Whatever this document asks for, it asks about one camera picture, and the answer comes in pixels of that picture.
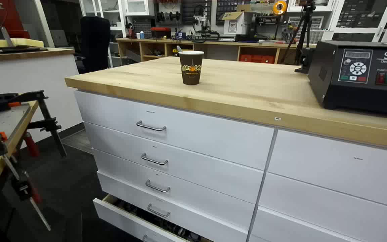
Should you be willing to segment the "brown paper coffee cup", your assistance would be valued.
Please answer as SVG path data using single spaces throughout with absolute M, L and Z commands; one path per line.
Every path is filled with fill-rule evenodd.
M 200 82 L 203 51 L 188 49 L 179 53 L 182 76 L 184 84 L 198 84 Z

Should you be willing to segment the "white drawer cabinet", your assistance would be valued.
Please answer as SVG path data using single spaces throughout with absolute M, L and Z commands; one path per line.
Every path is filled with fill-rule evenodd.
M 387 242 L 387 150 L 104 94 L 75 95 L 108 201 L 147 242 Z

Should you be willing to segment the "wooden shelf workbench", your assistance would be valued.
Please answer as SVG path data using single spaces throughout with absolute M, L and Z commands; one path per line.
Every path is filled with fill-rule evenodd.
M 296 47 L 286 48 L 281 43 L 239 43 L 239 41 L 192 41 L 172 39 L 130 39 L 118 37 L 121 57 L 137 57 L 140 61 L 164 56 L 176 56 L 178 47 L 199 49 L 208 59 L 294 64 Z

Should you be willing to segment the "black office chair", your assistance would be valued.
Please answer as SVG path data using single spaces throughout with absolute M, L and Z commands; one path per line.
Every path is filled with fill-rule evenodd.
M 75 57 L 81 74 L 109 67 L 110 21 L 98 16 L 81 18 L 81 52 Z

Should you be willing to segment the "black control box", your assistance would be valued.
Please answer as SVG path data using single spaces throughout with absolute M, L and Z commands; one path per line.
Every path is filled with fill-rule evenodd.
M 308 76 L 325 108 L 387 114 L 387 43 L 319 41 Z

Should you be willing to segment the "red black bar clamp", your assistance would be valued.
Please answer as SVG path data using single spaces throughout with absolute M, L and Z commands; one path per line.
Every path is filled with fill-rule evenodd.
M 15 168 L 12 158 L 8 156 L 8 147 L 1 134 L 0 134 L 0 157 L 3 158 L 3 161 L 6 162 L 6 165 L 10 168 L 12 173 L 11 184 L 15 192 L 18 193 L 19 199 L 28 200 L 31 205 L 34 207 L 35 212 L 38 213 L 38 216 L 40 217 L 44 227 L 49 231 L 51 231 L 51 224 L 49 223 L 49 220 L 46 219 L 44 213 L 42 212 L 42 209 L 39 208 L 36 203 L 36 199 L 35 199 L 36 192 L 34 190 L 34 186 L 28 176 L 22 169 Z

